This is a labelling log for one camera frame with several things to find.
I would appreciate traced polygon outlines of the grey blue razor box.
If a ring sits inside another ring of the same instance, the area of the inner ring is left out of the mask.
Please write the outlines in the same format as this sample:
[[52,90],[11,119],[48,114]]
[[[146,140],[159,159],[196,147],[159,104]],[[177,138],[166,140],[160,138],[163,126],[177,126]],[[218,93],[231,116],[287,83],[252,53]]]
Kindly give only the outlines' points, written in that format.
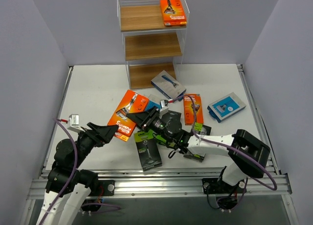
[[151,84],[169,99],[176,99],[186,92],[186,87],[165,70],[154,77]]

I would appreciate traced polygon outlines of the blue Harry's box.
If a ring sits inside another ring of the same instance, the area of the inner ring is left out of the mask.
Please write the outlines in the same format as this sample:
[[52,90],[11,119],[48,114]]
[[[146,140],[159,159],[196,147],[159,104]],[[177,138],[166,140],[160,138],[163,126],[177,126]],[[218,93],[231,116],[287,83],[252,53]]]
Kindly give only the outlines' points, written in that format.
[[161,98],[159,98],[158,96],[155,96],[153,94],[150,94],[148,96],[148,99],[149,99],[149,102],[145,108],[145,111],[148,111],[154,107],[156,107],[159,110],[161,109],[161,106],[160,106]]
[[246,108],[246,104],[234,93],[230,93],[209,104],[207,110],[212,118],[221,123]]

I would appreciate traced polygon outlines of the large orange Fusion5 razor box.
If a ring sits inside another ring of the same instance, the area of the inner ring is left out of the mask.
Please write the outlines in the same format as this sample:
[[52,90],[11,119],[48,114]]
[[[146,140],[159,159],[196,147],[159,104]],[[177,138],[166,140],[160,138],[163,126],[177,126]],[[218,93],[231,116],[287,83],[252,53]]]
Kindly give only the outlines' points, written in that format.
[[108,121],[109,126],[118,126],[118,130],[114,135],[116,138],[125,142],[128,141],[136,127],[136,124],[127,118],[127,114],[145,111],[148,103],[149,99],[147,97],[132,90],[127,90]]

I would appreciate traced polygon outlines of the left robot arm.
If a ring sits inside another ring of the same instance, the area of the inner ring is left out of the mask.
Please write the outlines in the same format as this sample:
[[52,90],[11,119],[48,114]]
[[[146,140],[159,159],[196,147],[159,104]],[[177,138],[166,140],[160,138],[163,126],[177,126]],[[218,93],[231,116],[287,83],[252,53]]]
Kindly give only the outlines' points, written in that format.
[[100,181],[96,172],[79,167],[93,148],[102,147],[113,139],[118,126],[98,126],[89,122],[83,128],[73,119],[66,121],[66,126],[63,119],[56,123],[68,138],[56,146],[38,225],[70,225],[79,210],[95,213],[102,206],[103,196],[114,195],[113,180]]

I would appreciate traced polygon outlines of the narrow orange Fusion5 razor box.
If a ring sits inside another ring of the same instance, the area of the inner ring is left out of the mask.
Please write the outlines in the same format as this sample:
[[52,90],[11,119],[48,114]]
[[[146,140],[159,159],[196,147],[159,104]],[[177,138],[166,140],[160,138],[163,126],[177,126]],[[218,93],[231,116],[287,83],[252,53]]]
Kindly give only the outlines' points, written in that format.
[[203,124],[202,104],[200,94],[185,94],[183,98],[184,124],[192,125],[194,120]]

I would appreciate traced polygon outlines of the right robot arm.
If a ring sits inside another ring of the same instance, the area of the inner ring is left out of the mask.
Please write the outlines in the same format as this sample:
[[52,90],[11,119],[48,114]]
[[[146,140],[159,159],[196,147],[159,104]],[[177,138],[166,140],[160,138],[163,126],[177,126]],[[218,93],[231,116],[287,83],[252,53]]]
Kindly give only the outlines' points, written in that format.
[[230,191],[247,177],[261,179],[268,174],[266,165],[270,147],[246,130],[238,129],[234,134],[221,136],[200,135],[195,130],[189,132],[184,130],[179,120],[170,119],[164,122],[157,108],[128,113],[126,116],[140,130],[153,131],[165,141],[166,145],[173,144],[177,152],[231,158],[232,163],[224,169],[222,176],[217,180],[217,186],[223,192]]

